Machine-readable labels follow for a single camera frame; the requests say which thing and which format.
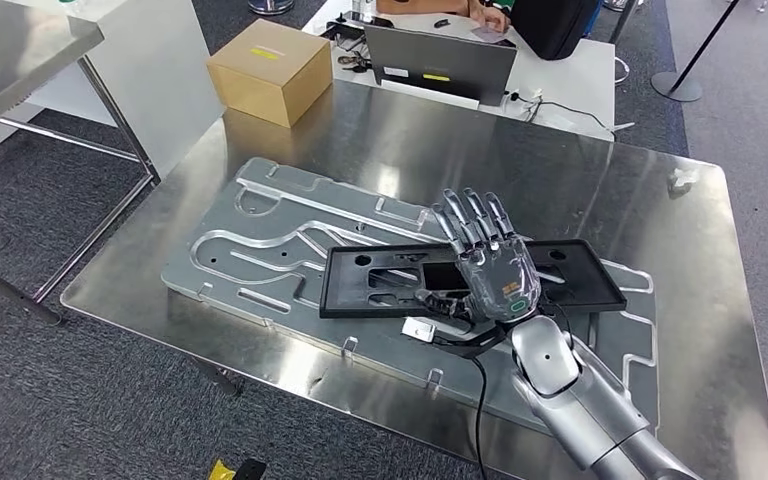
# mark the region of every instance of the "metal table leg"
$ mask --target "metal table leg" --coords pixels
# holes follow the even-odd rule
[[[16,303],[22,307],[25,311],[31,312],[42,319],[49,325],[57,325],[60,323],[60,315],[52,312],[51,310],[37,304],[33,299],[26,295],[24,292],[14,287],[7,280],[0,277],[0,293],[7,297],[8,300]]]
[[[234,384],[228,380],[228,377],[226,377],[218,368],[200,358],[190,357],[190,359],[196,364],[196,367],[198,367],[201,373],[203,373],[214,385],[221,388],[223,392],[228,395],[236,395],[239,393],[237,387],[235,387]]]
[[[101,236],[110,227],[110,225],[116,221],[119,215],[125,211],[128,205],[130,205],[134,199],[137,198],[137,196],[146,188],[146,186],[149,184],[157,185],[160,183],[160,175],[158,175],[157,170],[154,168],[154,165],[152,165],[151,160],[148,157],[148,154],[146,153],[145,149],[143,149],[139,139],[137,139],[133,129],[131,129],[131,126],[128,124],[128,121],[122,115],[122,111],[119,110],[118,105],[116,105],[116,102],[113,100],[113,97],[110,95],[110,92],[107,90],[107,87],[104,85],[104,82],[101,80],[101,77],[98,75],[98,72],[92,65],[92,62],[90,62],[87,57],[83,57],[78,60],[78,66],[80,66],[81,70],[84,72],[87,80],[89,80],[99,99],[104,104],[108,113],[110,113],[110,116],[116,122],[119,130],[122,131],[122,134],[125,136],[134,151],[133,154],[24,122],[16,122],[10,119],[0,119],[0,123],[4,123],[6,125],[10,125],[23,130],[28,130],[49,138],[54,138],[56,140],[79,145],[90,150],[95,150],[97,152],[139,162],[145,169],[146,175],[141,178],[140,181],[128,192],[128,194],[119,201],[116,207],[114,207],[113,210],[108,213],[106,217],[104,217],[101,223],[92,231],[92,233],[90,233],[86,239],[84,239],[83,242],[81,242],[78,248],[69,256],[68,259],[66,259],[65,262],[63,262],[63,264],[60,266],[60,268],[57,269],[54,275],[52,275],[51,278],[49,278],[33,296],[26,295],[24,292],[0,277],[1,294],[6,296],[11,301],[19,304],[26,311],[35,313],[40,318],[42,318],[43,321],[50,325],[56,325],[60,323],[60,316],[41,306],[40,303],[42,303],[48,294],[51,293],[55,287],[57,287],[63,278],[66,277],[66,275],[68,275],[69,271],[74,268],[74,266],[81,260],[87,251],[92,248],[93,244],[95,244],[95,242],[101,238]],[[213,369],[213,371],[215,375],[219,375],[215,369]]]
[[[60,265],[60,268],[57,269],[54,275],[52,275],[51,278],[49,278],[48,281],[46,281],[45,284],[43,284],[43,286],[37,290],[37,292],[34,294],[34,301],[36,302],[42,302],[45,300],[45,297],[48,296],[48,294],[51,293],[51,291],[54,290],[54,288],[56,288],[61,281],[63,281],[63,278],[69,274],[69,271],[71,271],[72,268],[74,268],[74,266],[79,261],[81,261],[81,258],[87,253],[87,251],[92,248],[95,242],[101,238],[105,231],[107,231],[108,227],[110,227],[110,225],[116,221],[119,215],[125,211],[128,205],[130,205],[131,202],[137,198],[140,192],[142,192],[149,183],[152,185],[157,185],[160,183],[160,175],[158,175],[157,170],[151,163],[151,159],[149,159],[148,154],[146,153],[142,144],[140,144],[139,139],[137,139],[137,136],[134,134],[133,129],[131,129],[131,126],[128,124],[128,121],[125,119],[124,115],[122,115],[122,111],[119,110],[119,106],[116,105],[116,102],[110,95],[110,91],[107,90],[107,87],[104,85],[104,82],[101,80],[101,77],[98,75],[98,72],[96,71],[92,62],[90,62],[89,58],[82,57],[80,60],[78,60],[78,66],[81,67],[81,71],[84,72],[84,75],[87,77],[90,85],[92,85],[93,90],[95,90],[96,94],[98,95],[98,98],[104,104],[104,107],[107,109],[108,113],[110,113],[113,121],[116,122],[116,126],[125,136],[125,139],[128,141],[128,144],[131,146],[134,154],[130,155],[127,152],[110,149],[109,147],[98,145],[94,142],[80,140],[69,135],[61,134],[59,132],[38,131],[39,129],[32,131],[51,138],[56,138],[61,141],[80,145],[95,151],[107,153],[119,158],[125,158],[132,161],[135,160],[143,166],[143,169],[146,171],[146,176],[140,179],[137,185],[135,185],[131,191],[129,191],[128,194],[119,201],[116,207],[109,214],[107,214],[106,217],[104,217],[104,219],[95,228],[95,230],[93,230],[92,233],[90,233],[90,235],[78,246],[78,248],[72,252],[72,255],[70,255],[62,265]],[[30,130],[29,128],[26,128],[27,125],[16,125],[16,122],[12,123],[13,126],[16,126],[17,128],[25,128]]]
[[[140,141],[137,139],[136,134],[134,134],[134,130],[131,129],[131,125],[129,125],[128,121],[125,119],[125,116],[122,115],[119,106],[113,101],[113,96],[110,95],[110,91],[107,90],[107,87],[98,75],[98,71],[96,71],[92,62],[90,62],[90,59],[82,57],[78,60],[78,66],[81,67],[81,71],[84,72],[84,76],[89,80],[90,85],[92,85],[98,98],[104,104],[104,107],[107,108],[110,116],[113,117],[116,126],[119,127],[119,130],[125,135],[125,139],[128,140],[128,143],[131,145],[131,148],[134,150],[140,163],[142,163],[143,168],[145,168],[146,173],[151,176],[151,183],[153,185],[159,184],[160,175],[158,175],[157,170],[154,168],[154,165],[152,165],[151,159],[148,158],[148,153],[146,153],[142,144],[140,144]]]

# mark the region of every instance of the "person's hand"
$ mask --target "person's hand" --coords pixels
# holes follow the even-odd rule
[[[485,7],[476,1],[469,3],[469,17],[482,27],[486,25],[499,33],[505,33],[510,25],[510,19],[501,10]]]

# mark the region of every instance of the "laptop lid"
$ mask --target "laptop lid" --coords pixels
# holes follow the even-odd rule
[[[366,25],[375,81],[406,83],[499,105],[516,48]]]

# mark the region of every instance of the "stainless steel table surface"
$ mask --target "stainless steel table surface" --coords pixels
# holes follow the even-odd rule
[[[103,38],[92,22],[0,0],[0,115]]]
[[[658,437],[707,479],[768,480],[767,389],[726,181],[714,165],[338,81],[292,130],[226,112],[62,302],[473,458],[473,407],[161,282],[170,250],[252,156],[416,204],[432,203],[447,186],[493,190],[519,231],[585,238],[601,257],[649,272],[657,297]],[[677,186],[676,168],[693,183]],[[485,415],[488,465],[529,479],[587,478],[550,437]]]

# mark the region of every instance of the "sticker on laptop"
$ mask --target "sticker on laptop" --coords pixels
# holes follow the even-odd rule
[[[384,67],[384,75],[392,75],[394,77],[408,78],[410,75],[408,71],[403,68]]]

